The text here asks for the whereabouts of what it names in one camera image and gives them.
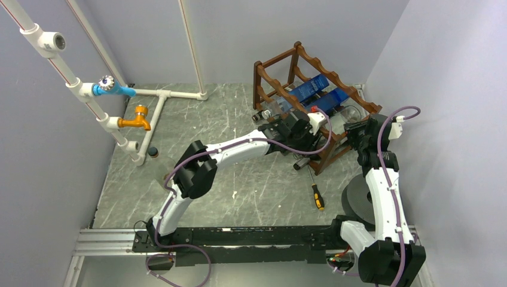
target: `black cap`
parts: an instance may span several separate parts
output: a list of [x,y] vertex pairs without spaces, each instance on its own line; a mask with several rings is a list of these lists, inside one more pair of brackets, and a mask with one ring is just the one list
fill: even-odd
[[158,156],[158,149],[154,146],[148,148],[148,155],[152,158],[156,158]]

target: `cable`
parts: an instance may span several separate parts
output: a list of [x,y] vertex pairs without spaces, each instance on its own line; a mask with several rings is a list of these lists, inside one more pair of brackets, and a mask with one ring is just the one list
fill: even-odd
[[138,220],[138,221],[136,221],[136,223],[134,223],[134,227],[133,227],[133,229],[134,229],[134,233],[135,233],[135,235],[136,235],[137,237],[140,237],[140,236],[139,236],[138,232],[136,231],[136,225],[137,225],[138,223],[140,223],[140,222],[143,222],[143,223],[144,223],[144,226],[146,226],[146,225],[148,224],[148,223],[147,223],[146,221],[144,221],[144,220]]
[[[321,109],[317,108],[316,109],[324,115],[324,117],[326,118],[326,121],[327,123],[329,124],[329,130],[332,130],[332,127],[331,127],[331,121],[329,120],[329,116]],[[200,158],[202,156],[205,156],[205,155],[209,155],[209,154],[216,154],[218,152],[223,152],[225,151],[226,149],[229,149],[229,148],[232,148],[234,146],[237,146],[237,145],[241,145],[241,144],[244,144],[246,142],[253,142],[253,141],[264,141],[264,142],[269,142],[270,144],[275,144],[277,146],[280,146],[284,149],[287,149],[288,151],[290,152],[294,152],[296,154],[302,154],[302,155],[312,155],[312,154],[318,154],[319,152],[325,150],[325,148],[328,147],[329,143],[331,142],[331,138],[332,138],[332,133],[330,132],[329,133],[329,136],[328,136],[328,140],[326,141],[326,144],[319,148],[318,150],[316,151],[299,151],[297,149],[293,149],[289,146],[286,146],[284,145],[283,143],[280,143],[280,142],[277,142],[277,141],[274,141],[272,139],[266,139],[266,138],[251,138],[251,139],[244,139],[244,140],[241,140],[241,141],[238,141],[238,142],[235,142],[235,143],[231,143],[230,145],[226,145],[220,149],[213,149],[211,151],[205,151],[205,152],[201,152],[199,154],[194,154],[192,155],[191,157],[187,158],[186,160],[184,160],[182,163],[180,163],[179,165],[177,165],[170,173],[169,175],[167,176],[166,178],[166,181],[164,183],[164,188],[171,191],[173,193],[173,196],[171,196],[169,198],[169,200],[167,201],[167,203],[163,206],[162,208],[162,211],[160,212],[160,216],[163,217],[165,214],[166,214],[166,211],[167,209],[169,208],[169,205],[171,204],[171,202],[173,201],[173,198],[176,197],[176,191],[171,188],[170,186],[168,186],[169,182],[171,181],[171,179],[174,177],[174,175],[176,174],[176,172],[182,168],[183,166],[185,166],[187,163],[195,160],[196,158]],[[201,284],[197,285],[196,287],[202,287],[204,284],[206,284],[206,282],[209,280],[209,277],[211,275],[211,259],[209,258],[209,255],[206,253],[206,251],[204,251],[202,248],[198,247],[198,246],[195,246],[195,245],[190,245],[190,244],[177,244],[177,245],[162,245],[159,241],[158,241],[158,236],[156,234],[158,234],[159,230],[160,230],[160,224],[161,224],[161,220],[159,220],[157,222],[157,226],[155,227],[155,244],[158,246],[158,247],[161,247],[161,248],[180,248],[180,247],[186,247],[186,248],[193,248],[193,249],[196,249],[198,250],[199,252],[201,252],[205,257],[206,257],[206,260],[207,260],[207,263],[208,263],[208,272],[207,272],[207,275],[206,275],[206,278],[204,279],[204,281],[202,281]],[[146,260],[146,270],[148,271],[147,274],[151,274],[153,276],[155,276],[156,278],[166,282],[167,284],[170,284],[174,287],[181,287],[169,280],[167,280],[166,278],[164,278],[163,276],[160,276],[158,274],[155,274],[153,271],[151,271],[149,269],[149,261],[152,259],[152,258],[155,258],[155,257],[166,257],[167,255],[166,254],[155,254],[155,255],[152,255],[151,257],[149,257],[147,260]]]
[[351,277],[359,277],[359,274],[358,273],[348,273],[346,271],[341,271],[340,269],[338,269],[338,267],[334,267],[332,266],[330,263],[327,263],[328,266],[333,270],[333,273],[335,273],[336,271],[340,272],[342,275],[346,275],[346,276],[351,276]]
[[[404,111],[406,109],[415,109],[416,113],[413,114],[413,115],[410,115],[408,117],[405,117],[405,120],[409,120],[411,118],[414,118],[414,117],[418,116],[421,113],[421,109],[418,108],[418,107],[416,107],[416,106],[404,106],[403,108],[399,108],[399,109],[395,110],[392,114],[390,114],[387,117],[387,119],[384,121],[384,123],[380,127],[380,131],[378,132],[378,138],[377,138],[377,156],[378,156],[378,159],[380,160],[380,165],[382,165],[382,170],[384,171],[384,175],[386,176],[387,184],[389,185],[389,190],[391,191],[391,196],[393,197],[393,201],[395,203],[396,226],[399,227],[399,228],[401,228],[401,216],[400,216],[398,199],[396,198],[396,192],[395,192],[395,190],[392,188],[393,183],[391,182],[391,178],[389,177],[389,174],[387,172],[386,163],[384,162],[384,158],[382,156],[381,141],[382,141],[382,134],[383,134],[384,129],[386,128],[387,124],[392,121],[392,119],[394,118],[394,116],[397,113],[399,113],[401,111]],[[401,258],[400,258],[398,272],[396,273],[396,277],[393,280],[393,283],[391,283],[391,287],[396,287],[396,285],[399,283],[399,281],[401,279],[401,276],[403,275],[403,271],[405,270],[405,260],[406,260],[405,256],[406,255],[405,255],[405,248],[404,248],[405,242],[403,241],[403,231],[399,231],[398,232],[398,237],[399,237],[399,245],[400,245],[400,251],[401,251]]]
[[342,252],[342,253],[338,253],[338,254],[336,254],[336,255],[334,255],[334,256],[335,256],[335,257],[338,257],[338,258],[341,258],[341,257],[345,256],[345,254],[347,254],[347,252],[348,252],[349,250],[350,250],[350,245],[347,247],[347,249],[345,249],[345,251],[344,251],[344,252]]

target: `orange faucet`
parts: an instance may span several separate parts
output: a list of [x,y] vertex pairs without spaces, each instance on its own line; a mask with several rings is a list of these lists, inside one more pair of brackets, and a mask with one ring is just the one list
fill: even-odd
[[118,127],[144,127],[144,130],[151,130],[149,122],[146,120],[148,108],[143,105],[136,107],[136,118],[134,120],[118,119]]

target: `blue box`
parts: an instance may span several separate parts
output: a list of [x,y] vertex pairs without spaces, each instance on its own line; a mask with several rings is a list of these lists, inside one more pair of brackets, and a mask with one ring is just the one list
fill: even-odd
[[289,94],[293,94],[299,102],[302,102],[316,94],[318,91],[322,91],[322,89],[327,86],[329,86],[328,79],[326,76],[320,74],[312,78],[310,81],[294,88],[289,92]]
[[340,88],[335,88],[333,91],[325,94],[324,97],[321,97],[320,99],[307,105],[306,110],[308,112],[311,112],[312,106],[317,106],[324,112],[328,112],[332,108],[339,106],[348,98],[349,96],[344,91],[342,91]]

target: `black disc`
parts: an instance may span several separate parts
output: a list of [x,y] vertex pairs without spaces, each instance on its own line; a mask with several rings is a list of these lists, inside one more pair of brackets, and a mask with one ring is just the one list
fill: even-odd
[[346,215],[356,217],[366,228],[375,226],[371,193],[362,175],[352,178],[345,187],[341,195],[341,205]]

